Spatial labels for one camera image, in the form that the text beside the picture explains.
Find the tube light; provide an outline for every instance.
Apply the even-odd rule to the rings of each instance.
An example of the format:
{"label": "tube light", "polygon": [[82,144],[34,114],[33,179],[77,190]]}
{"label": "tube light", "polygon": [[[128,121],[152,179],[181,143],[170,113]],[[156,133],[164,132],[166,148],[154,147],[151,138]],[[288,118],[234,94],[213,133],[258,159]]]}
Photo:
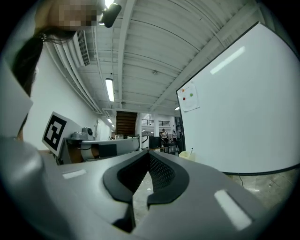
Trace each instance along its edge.
{"label": "tube light", "polygon": [[105,6],[107,8],[109,8],[109,6],[111,6],[112,3],[113,3],[113,0],[105,0]]}
{"label": "tube light", "polygon": [[245,51],[245,47],[241,47],[239,50],[235,51],[228,58],[226,58],[224,61],[220,62],[220,64],[218,64],[216,67],[214,67],[210,71],[210,73],[212,75],[214,75],[216,72],[220,71],[227,64],[231,63],[233,60],[235,60],[237,57],[239,57],[244,51]]}
{"label": "tube light", "polygon": [[107,92],[108,92],[109,100],[110,100],[111,102],[114,102],[114,95],[113,95],[113,80],[107,78],[107,79],[105,80],[105,82],[106,82],[106,87],[107,87]]}

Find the railing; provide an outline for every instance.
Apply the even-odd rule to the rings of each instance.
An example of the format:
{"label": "railing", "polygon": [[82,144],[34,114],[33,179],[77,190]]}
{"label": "railing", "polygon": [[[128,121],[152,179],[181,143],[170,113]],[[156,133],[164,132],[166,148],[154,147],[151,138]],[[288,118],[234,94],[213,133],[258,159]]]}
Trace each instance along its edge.
{"label": "railing", "polygon": [[[169,127],[169,121],[158,121],[159,126]],[[154,126],[154,120],[142,119],[142,126]]]}

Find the marker board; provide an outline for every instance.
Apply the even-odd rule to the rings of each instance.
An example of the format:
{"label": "marker board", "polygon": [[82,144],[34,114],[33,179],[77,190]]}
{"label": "marker board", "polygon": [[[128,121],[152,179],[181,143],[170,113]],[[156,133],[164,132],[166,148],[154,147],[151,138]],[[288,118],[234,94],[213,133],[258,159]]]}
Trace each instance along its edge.
{"label": "marker board", "polygon": [[[184,104],[182,90],[195,86]],[[258,23],[177,90],[187,151],[227,173],[300,163],[300,63]],[[187,111],[185,105],[199,108]]]}

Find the wooden staircase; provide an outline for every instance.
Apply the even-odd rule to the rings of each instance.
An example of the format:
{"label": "wooden staircase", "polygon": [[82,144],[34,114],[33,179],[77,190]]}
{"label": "wooden staircase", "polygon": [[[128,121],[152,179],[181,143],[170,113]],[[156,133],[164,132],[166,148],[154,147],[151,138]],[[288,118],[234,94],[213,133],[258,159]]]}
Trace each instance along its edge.
{"label": "wooden staircase", "polygon": [[116,134],[135,135],[136,112],[117,111]]}

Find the marble floor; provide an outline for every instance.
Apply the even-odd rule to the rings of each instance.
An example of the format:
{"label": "marble floor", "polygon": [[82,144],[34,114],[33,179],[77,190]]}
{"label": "marble floor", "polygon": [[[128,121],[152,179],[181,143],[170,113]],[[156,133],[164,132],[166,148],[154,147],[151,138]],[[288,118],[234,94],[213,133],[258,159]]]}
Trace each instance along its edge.
{"label": "marble floor", "polygon": [[[299,172],[299,169],[294,169],[270,175],[228,177],[254,194],[265,208],[271,209],[289,197]],[[136,224],[147,214],[147,197],[152,193],[152,180],[148,172],[133,196]]]}

